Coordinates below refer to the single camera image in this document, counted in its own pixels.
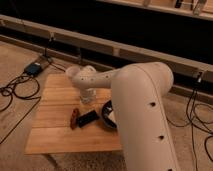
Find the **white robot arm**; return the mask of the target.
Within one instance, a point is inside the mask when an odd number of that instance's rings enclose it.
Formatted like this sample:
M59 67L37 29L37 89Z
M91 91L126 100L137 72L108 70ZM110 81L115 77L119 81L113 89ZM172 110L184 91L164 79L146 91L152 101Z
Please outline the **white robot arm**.
M111 90L128 171L181 171L162 102L173 85L166 64L136 63L102 73L74 66L66 74L86 97L90 88Z

